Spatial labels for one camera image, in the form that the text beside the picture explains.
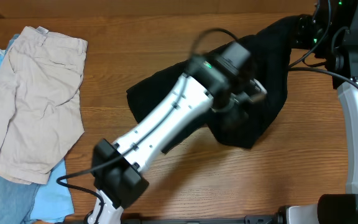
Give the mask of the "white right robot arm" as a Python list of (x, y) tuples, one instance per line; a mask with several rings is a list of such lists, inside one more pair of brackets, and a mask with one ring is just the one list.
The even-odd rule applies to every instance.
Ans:
[(292, 46), (318, 59), (290, 64), (291, 71), (330, 75), (346, 127), (348, 165), (344, 194), (324, 194), (313, 205), (279, 209), (272, 223), (358, 223), (358, 0), (318, 1), (311, 16), (302, 16)]

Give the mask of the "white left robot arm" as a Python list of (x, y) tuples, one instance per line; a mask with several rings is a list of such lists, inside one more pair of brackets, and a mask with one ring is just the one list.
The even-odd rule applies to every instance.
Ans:
[(144, 179), (152, 161), (183, 140), (180, 133), (208, 113), (230, 130), (248, 119), (247, 109), (263, 100), (266, 89), (241, 68), (250, 65), (250, 52), (233, 42), (223, 53), (193, 55), (167, 96), (132, 130), (93, 149), (92, 175), (97, 191), (94, 210), (85, 223), (119, 223), (147, 189)]

